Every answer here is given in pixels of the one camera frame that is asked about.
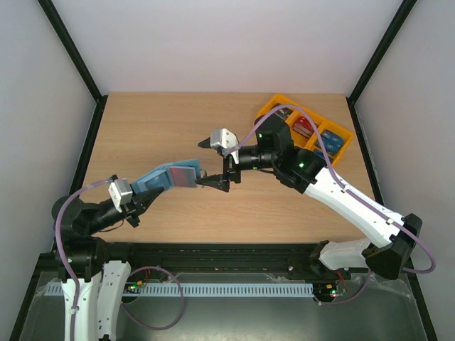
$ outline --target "wooden table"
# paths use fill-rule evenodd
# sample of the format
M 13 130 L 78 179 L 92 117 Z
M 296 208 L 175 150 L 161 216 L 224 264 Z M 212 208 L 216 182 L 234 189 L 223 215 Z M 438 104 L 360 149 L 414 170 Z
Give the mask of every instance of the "wooden table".
M 354 131 L 342 94 L 286 94 Z M 161 163 L 199 158 L 208 174 L 221 173 L 222 158 L 197 143 L 216 128 L 239 140 L 251 129 L 272 94 L 111 93 L 102 118 L 85 183 L 116 173 L 130 182 Z M 357 138 L 336 170 L 373 197 Z M 107 186 L 82 196 L 87 202 L 108 198 Z M 125 223 L 102 234 L 123 242 L 341 242 L 361 238 L 347 220 L 318 201 L 281 185 L 273 175 L 242 173 L 229 193 L 212 188 L 174 188 L 160 195 L 140 217 L 136 229 Z

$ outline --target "gray wall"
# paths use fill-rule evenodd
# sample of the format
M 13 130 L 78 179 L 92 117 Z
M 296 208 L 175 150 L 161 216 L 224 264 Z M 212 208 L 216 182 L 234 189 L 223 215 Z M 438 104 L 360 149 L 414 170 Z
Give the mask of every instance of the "gray wall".
M 50 208 L 68 192 L 95 103 L 37 1 L 0 2 L 0 340 L 9 339 Z
M 401 0 L 54 0 L 102 92 L 348 94 Z
M 418 1 L 357 106 L 386 204 L 424 220 L 438 266 L 419 281 L 441 341 L 455 313 L 454 13 L 453 1 Z M 412 259 L 428 266 L 420 249 Z

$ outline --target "perforated metal strip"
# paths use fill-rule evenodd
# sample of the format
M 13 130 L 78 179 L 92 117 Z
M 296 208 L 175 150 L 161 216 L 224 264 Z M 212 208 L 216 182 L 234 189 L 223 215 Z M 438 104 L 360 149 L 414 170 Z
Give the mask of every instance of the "perforated metal strip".
M 182 283 L 185 297 L 313 297 L 311 284 L 244 284 L 244 283 Z M 61 296 L 60 283 L 49 283 L 46 296 Z M 123 296 L 178 297 L 175 283 L 149 283 L 134 293 L 125 292 Z

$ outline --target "black metal frame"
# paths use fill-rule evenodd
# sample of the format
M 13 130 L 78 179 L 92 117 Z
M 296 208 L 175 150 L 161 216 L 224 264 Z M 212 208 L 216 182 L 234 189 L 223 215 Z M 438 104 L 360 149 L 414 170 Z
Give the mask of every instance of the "black metal frame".
M 87 66 L 85 65 L 81 55 L 68 33 L 60 15 L 54 7 L 51 0 L 38 0 L 43 8 L 46 16 L 48 17 L 51 25 L 54 27 L 59 39 L 65 46 L 69 56 L 79 71 L 84 83 L 87 85 L 90 93 L 92 94 L 97 105 L 93 114 L 92 122 L 85 139 L 84 147 L 80 155 L 79 163 L 77 165 L 73 183 L 70 192 L 73 193 L 82 186 L 87 167 L 92 154 L 93 146 L 97 137 L 97 132 L 100 127 L 102 114 L 107 103 L 107 95 L 101 95 L 95 81 L 90 75 Z M 380 64 L 383 56 L 393 42 L 393 39 L 398 34 L 402 24 L 405 22 L 407 16 L 410 14 L 413 6 L 417 0 L 403 0 L 397 10 L 392 22 L 387 28 L 384 36 L 382 37 L 379 45 L 377 46 L 373 56 L 368 62 L 363 74 L 357 85 L 354 87 L 350 97 L 346 98 L 350 114 L 354 123 L 355 132 L 357 134 L 360 149 L 362 151 L 363 160 L 365 162 L 368 176 L 376 201 L 383 204 L 382 195 L 378 185 L 378 180 L 373 168 L 373 164 L 368 153 L 363 131 L 358 120 L 358 115 L 355 110 L 355 103 L 358 101 L 360 95 L 365 89 L 368 81 L 372 77 L 377 66 Z M 204 271 L 212 270 L 213 272 L 232 271 L 264 271 L 267 269 L 274 273 L 288 273 L 290 278 L 302 278 L 302 276 L 310 276 L 299 271 L 299 262 L 305 259 L 309 252 L 315 247 L 315 244 L 127 244 L 116 243 L 111 247 L 113 249 L 121 250 L 124 247 L 131 247 L 133 253 L 133 261 L 137 262 L 137 266 L 144 265 L 145 262 L 152 262 L 160 264 L 170 271 Z M 23 304 L 21 306 L 14 330 L 11 334 L 10 341 L 17 341 L 20 338 L 23 324 L 28 313 L 31 301 L 33 299 L 38 279 L 42 271 L 54 271 L 55 255 L 53 252 L 41 254 L 36 264 L 35 271 L 33 272 L 31 282 L 26 291 Z M 437 340 L 431 318 L 427 310 L 427 306 L 419 286 L 419 282 L 415 275 L 408 275 L 412 292 L 417 300 L 417 307 L 422 317 L 424 329 L 427 338 L 430 341 Z

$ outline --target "yellow tray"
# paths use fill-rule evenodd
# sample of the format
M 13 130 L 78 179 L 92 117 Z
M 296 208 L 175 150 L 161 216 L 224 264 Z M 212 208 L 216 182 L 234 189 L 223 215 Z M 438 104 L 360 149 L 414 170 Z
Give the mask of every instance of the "yellow tray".
M 263 106 L 262 109 L 260 109 L 260 111 L 257 113 L 256 119 L 258 117 L 264 116 L 267 112 L 270 111 L 270 109 L 272 109 L 272 107 L 274 107 L 277 104 L 294 104 L 298 107 L 301 107 L 313 119 L 314 123 L 318 126 L 318 130 L 320 133 L 323 133 L 325 130 L 329 130 L 340 136 L 344 140 L 344 144 L 341 146 L 337 154 L 333 156 L 329 154 L 329 156 L 333 159 L 332 166 L 335 166 L 341 160 L 341 157 L 343 156 L 344 152 L 346 151 L 349 144 L 354 138 L 354 133 L 350 132 L 347 129 L 344 129 L 342 126 L 339 126 L 337 123 L 331 121 L 330 119 L 326 119 L 325 117 L 322 117 L 316 112 L 311 111 L 307 107 L 304 107 L 299 103 L 291 101 L 289 98 L 283 96 L 282 94 L 274 95 L 273 98 L 265 106 Z M 293 129 L 294 122 L 301 116 L 303 115 L 300 112 L 294 110 L 286 120 L 286 123 L 289 125 L 291 129 L 291 136 L 292 139 L 294 140 L 294 145 L 300 148 L 308 149 L 310 151 L 314 151 L 315 149 L 321 150 L 320 148 L 316 147 L 316 142 L 318 140 L 316 134 L 311 135 L 311 137 L 308 139 L 305 136 L 298 133 L 297 131 L 294 131 Z

